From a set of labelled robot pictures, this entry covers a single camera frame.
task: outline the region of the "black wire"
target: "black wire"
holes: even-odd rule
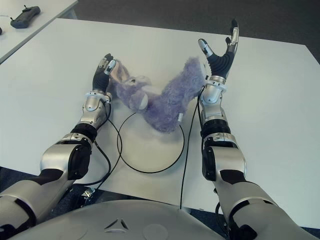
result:
[[[198,98],[197,98],[197,103],[196,103],[196,106],[198,108],[198,117],[199,117],[199,123],[200,123],[200,128],[201,128],[201,153],[202,153],[202,150],[203,150],[203,147],[204,147],[204,138],[202,137],[202,119],[201,119],[201,114],[200,114],[200,107],[199,107],[199,102],[200,102],[200,98],[201,98],[201,94],[202,92],[205,90],[205,86],[202,86],[202,89],[198,95]]]
[[[118,133],[117,134],[117,145],[118,145],[118,139],[120,138],[120,146],[121,146],[121,150],[120,150],[120,152],[119,152],[119,157],[118,157],[118,159],[117,159],[117,161],[116,161],[116,163],[115,163],[115,165],[113,166],[113,169],[109,172],[107,172],[100,180],[98,180],[98,181],[95,181],[95,182],[90,182],[90,183],[76,183],[76,184],[74,184],[74,185],[79,185],[79,186],[92,186],[92,185],[96,185],[96,184],[98,184],[98,183],[104,183],[106,180],[107,180],[107,178],[110,176],[110,174],[114,171],[114,169],[115,169],[115,167],[117,166],[117,164],[118,164],[118,162],[119,162],[119,159],[121,158],[121,153],[122,153],[122,138],[121,138],[121,135],[120,135],[120,132],[119,132],[119,130],[116,128],[116,126],[114,125],[114,123],[110,120],[110,119],[108,119],[108,121],[112,124],[112,126],[114,127],[114,129],[116,130],[116,132]]]
[[[123,144],[122,144],[122,138],[121,138],[121,135],[120,135],[120,128],[119,130],[116,128],[116,126],[114,125],[114,123],[108,119],[108,121],[112,124],[112,126],[114,127],[114,129],[116,130],[116,132],[118,133],[117,136],[116,136],[116,146],[117,146],[117,149],[118,149],[118,152],[119,152],[119,157],[118,159],[116,160],[115,162],[115,165],[113,166],[112,170],[110,171],[110,173],[107,173],[103,179],[101,180],[101,183],[99,184],[99,186],[96,188],[96,190],[98,190],[101,185],[108,179],[108,177],[112,174],[112,172],[115,170],[116,166],[118,165],[118,162],[120,160],[120,158],[122,158],[121,156],[121,153],[122,153],[122,149],[123,149]],[[120,151],[119,151],[119,145],[118,145],[118,139],[120,138]]]
[[[100,151],[100,153],[104,156],[104,158],[106,159],[106,161],[107,161],[107,163],[108,163],[108,166],[109,166],[109,168],[108,168],[108,173],[110,173],[110,171],[111,171],[111,163],[110,163],[110,160],[109,160],[109,158],[108,158],[108,156],[105,154],[105,152],[100,148],[100,146],[98,145],[98,143],[97,143],[97,141],[96,140],[94,140],[94,144],[95,144],[95,146],[96,146],[96,148]]]
[[[121,132],[121,128],[123,127],[123,125],[125,124],[125,122],[126,122],[130,117],[132,117],[132,116],[135,115],[135,114],[136,114],[136,112],[133,113],[133,114],[131,114],[130,116],[128,116],[128,117],[123,121],[121,127],[119,128],[119,132]],[[179,125],[179,127],[180,127],[180,130],[181,130],[181,132],[182,132],[182,137],[183,137],[182,149],[181,149],[181,152],[180,152],[179,156],[176,158],[176,160],[175,160],[170,166],[167,166],[166,168],[163,168],[163,169],[158,170],[158,171],[142,171],[142,170],[139,170],[139,169],[134,168],[134,167],[131,166],[129,163],[127,163],[127,162],[125,161],[125,159],[123,158],[123,156],[121,156],[122,161],[123,161],[129,168],[131,168],[131,169],[133,169],[133,170],[135,170],[135,171],[137,171],[137,172],[143,173],[143,174],[156,174],[156,173],[160,173],[160,172],[162,172],[162,171],[167,170],[168,168],[172,167],[172,166],[179,160],[179,158],[181,157],[181,155],[182,155],[182,153],[183,153],[183,151],[184,151],[184,148],[185,148],[185,133],[184,133],[181,125]]]
[[[219,208],[220,208],[220,202],[218,202],[218,204],[215,207],[215,219],[219,227],[221,228],[221,230],[228,236],[228,231],[220,221]]]
[[[195,109],[194,109],[192,120],[191,120],[190,129],[189,129],[189,134],[188,134],[188,141],[186,143],[186,155],[185,155],[185,163],[184,163],[184,170],[183,170],[183,177],[182,177],[182,184],[181,184],[180,209],[182,208],[182,194],[183,194],[183,191],[184,191],[184,182],[185,182],[187,160],[188,160],[188,153],[189,153],[190,135],[191,135],[192,125],[194,123],[194,118],[195,118],[195,115],[196,115],[197,108],[198,108],[198,103],[195,105]]]

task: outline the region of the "black remote control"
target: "black remote control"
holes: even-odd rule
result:
[[[16,29],[25,29],[29,26],[31,19],[40,13],[40,8],[38,6],[26,7],[22,10],[22,13],[16,18],[11,18],[11,26]]]

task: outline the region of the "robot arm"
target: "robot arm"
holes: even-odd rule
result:
[[[80,121],[71,133],[44,152],[40,175],[19,181],[0,193],[0,239],[44,221],[74,181],[88,172],[97,131],[111,113],[112,96],[107,87],[115,65],[110,54],[101,60]]]
[[[221,107],[238,47],[239,27],[235,20],[231,34],[223,56],[217,56],[205,40],[198,40],[212,74],[200,95],[203,176],[215,186],[231,240],[316,239],[296,225],[261,187],[245,179],[246,160]]]

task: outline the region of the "gray carpet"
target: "gray carpet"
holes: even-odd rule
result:
[[[229,34],[231,19],[236,18],[241,36],[303,44],[320,62],[319,9],[319,0],[79,0],[75,6],[80,20],[215,34]],[[28,177],[29,174],[2,167],[0,192]],[[74,209],[79,195],[85,189],[83,186],[75,186],[47,219]],[[132,198],[99,190],[89,204]],[[213,213],[192,210],[191,214],[214,231],[223,234]],[[304,229],[320,238],[319,229]]]

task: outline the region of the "stuffed animal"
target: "stuffed animal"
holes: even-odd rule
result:
[[[205,71],[196,57],[190,57],[183,71],[161,92],[151,86],[148,77],[130,76],[118,60],[110,76],[118,98],[162,133],[171,133],[178,127],[189,102],[205,85]]]

